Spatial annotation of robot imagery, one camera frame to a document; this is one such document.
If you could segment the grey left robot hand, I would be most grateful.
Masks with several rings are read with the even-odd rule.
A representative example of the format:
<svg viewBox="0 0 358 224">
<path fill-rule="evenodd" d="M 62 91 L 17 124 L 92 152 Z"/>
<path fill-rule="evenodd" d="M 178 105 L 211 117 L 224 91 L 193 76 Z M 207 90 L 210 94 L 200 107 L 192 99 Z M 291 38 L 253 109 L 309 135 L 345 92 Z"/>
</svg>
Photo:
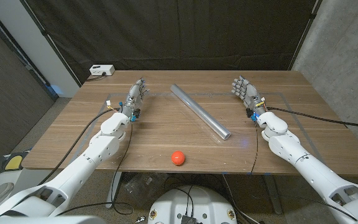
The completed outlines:
<svg viewBox="0 0 358 224">
<path fill-rule="evenodd" d="M 121 113 L 129 118 L 132 118 L 135 111 L 139 110 L 142 102 L 149 89 L 146 89 L 145 79 L 138 79 L 130 88 L 125 102 L 123 102 Z"/>
</svg>

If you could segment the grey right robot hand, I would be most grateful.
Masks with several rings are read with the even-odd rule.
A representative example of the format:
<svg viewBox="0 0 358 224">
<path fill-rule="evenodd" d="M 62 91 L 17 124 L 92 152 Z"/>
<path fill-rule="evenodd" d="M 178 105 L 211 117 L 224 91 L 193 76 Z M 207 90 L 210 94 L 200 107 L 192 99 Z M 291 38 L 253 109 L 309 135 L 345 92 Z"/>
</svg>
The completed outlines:
<svg viewBox="0 0 358 224">
<path fill-rule="evenodd" d="M 267 112 L 264 98 L 255 86 L 242 76 L 234 79 L 231 91 L 243 101 L 249 118 L 256 120 L 260 115 Z"/>
</svg>

